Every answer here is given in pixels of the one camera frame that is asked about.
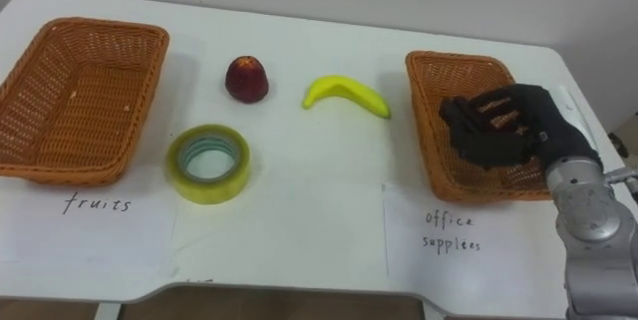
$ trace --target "table leg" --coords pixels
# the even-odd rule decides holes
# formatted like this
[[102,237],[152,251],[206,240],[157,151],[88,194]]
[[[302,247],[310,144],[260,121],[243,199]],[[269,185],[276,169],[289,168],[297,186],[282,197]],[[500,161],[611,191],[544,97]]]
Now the table leg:
[[120,320],[120,310],[122,304],[100,303],[94,320]]
[[423,303],[423,314],[425,315],[426,320],[445,320],[446,317],[444,314],[437,311],[432,306],[427,303]]

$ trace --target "floor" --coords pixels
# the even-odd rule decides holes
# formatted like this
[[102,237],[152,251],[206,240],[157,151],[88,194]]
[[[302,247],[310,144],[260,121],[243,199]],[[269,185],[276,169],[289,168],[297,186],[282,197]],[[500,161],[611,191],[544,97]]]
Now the floor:
[[[2,320],[90,320],[97,305],[1,300]],[[382,295],[174,288],[124,307],[122,320],[424,320],[421,302]]]
[[625,164],[638,167],[638,116],[627,120],[614,131],[614,134],[618,136],[629,152],[629,157],[624,159]]

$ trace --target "red apple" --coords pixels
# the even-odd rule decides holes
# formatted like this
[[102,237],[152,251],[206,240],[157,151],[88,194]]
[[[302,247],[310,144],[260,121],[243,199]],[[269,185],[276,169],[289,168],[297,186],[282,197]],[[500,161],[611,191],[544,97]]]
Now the red apple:
[[237,57],[226,72],[226,90],[235,100],[255,103],[268,94],[268,79],[261,63],[252,56]]

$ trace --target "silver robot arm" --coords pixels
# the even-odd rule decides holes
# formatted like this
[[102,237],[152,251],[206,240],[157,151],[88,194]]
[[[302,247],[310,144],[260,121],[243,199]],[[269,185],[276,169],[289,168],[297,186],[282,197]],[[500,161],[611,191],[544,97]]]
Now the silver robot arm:
[[510,85],[472,99],[444,99],[440,116],[459,156],[485,168],[539,160],[558,208],[566,251],[569,320],[638,319],[638,235],[613,183],[638,198],[638,171],[608,175],[585,136],[539,86]]
[[638,236],[631,211],[611,186],[624,181],[635,196],[636,172],[607,176],[597,161],[564,158],[546,171],[565,244],[568,319],[638,319]]

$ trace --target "white table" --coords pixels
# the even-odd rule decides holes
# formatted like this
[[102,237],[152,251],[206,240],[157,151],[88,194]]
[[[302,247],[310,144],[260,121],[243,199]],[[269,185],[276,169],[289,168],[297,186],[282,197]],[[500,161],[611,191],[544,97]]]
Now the white table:
[[[519,83],[563,85],[606,167],[622,166],[562,59],[547,48],[141,0],[12,0],[0,13],[0,78],[44,23],[67,16],[150,23],[170,33],[140,142],[146,147],[121,183],[150,181],[159,196],[178,204],[171,256],[153,271],[0,263],[2,297],[131,302],[187,281],[406,293],[408,287],[387,272],[381,184],[418,185],[425,179],[404,64],[412,50],[490,55]],[[240,55],[257,56],[267,70],[271,91],[260,104],[240,105],[223,91],[227,65]],[[380,90],[392,119],[341,100],[302,111],[306,87],[326,74],[348,75]],[[229,125],[246,137],[253,175],[238,198],[201,207],[180,199],[159,170],[174,137],[207,123]],[[1,178],[0,208],[28,186]],[[625,189],[618,196],[636,210]],[[563,317],[564,250],[554,231],[553,205],[516,202],[509,211],[526,219],[511,231],[529,234],[532,297],[513,291],[506,298],[467,298],[460,282],[455,292],[454,286],[433,286],[412,295],[455,315]],[[489,282],[477,279],[489,294]]]

